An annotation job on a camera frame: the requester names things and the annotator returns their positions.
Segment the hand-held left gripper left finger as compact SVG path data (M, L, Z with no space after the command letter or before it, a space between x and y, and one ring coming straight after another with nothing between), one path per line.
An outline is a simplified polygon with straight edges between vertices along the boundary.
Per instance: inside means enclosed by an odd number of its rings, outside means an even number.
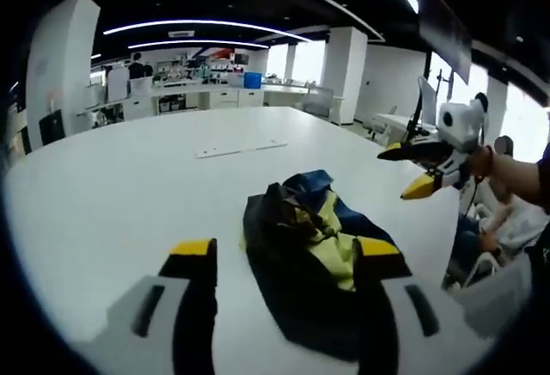
M76 350L100 374L212 374L217 242L173 247L107 309L106 327Z

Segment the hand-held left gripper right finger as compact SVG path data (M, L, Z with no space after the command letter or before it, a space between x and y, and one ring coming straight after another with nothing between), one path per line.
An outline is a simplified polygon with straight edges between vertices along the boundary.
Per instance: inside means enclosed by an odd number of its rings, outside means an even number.
M393 244L358 237L353 251L359 373L469 373L491 343L467 324L463 307L413 276Z

